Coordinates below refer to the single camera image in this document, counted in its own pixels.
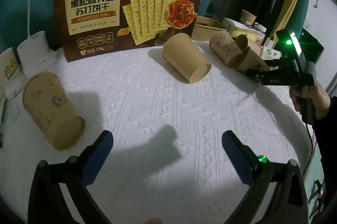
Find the person's right hand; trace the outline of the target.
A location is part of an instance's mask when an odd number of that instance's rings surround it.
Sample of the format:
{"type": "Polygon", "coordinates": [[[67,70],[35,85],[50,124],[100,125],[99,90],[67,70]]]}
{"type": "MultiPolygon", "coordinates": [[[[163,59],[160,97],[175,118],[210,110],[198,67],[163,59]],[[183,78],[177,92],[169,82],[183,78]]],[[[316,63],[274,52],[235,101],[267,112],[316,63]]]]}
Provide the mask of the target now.
{"type": "Polygon", "coordinates": [[[331,98],[319,82],[315,86],[303,86],[302,89],[290,87],[289,96],[296,112],[301,111],[299,98],[311,99],[317,120],[324,118],[330,109],[331,98]]]}

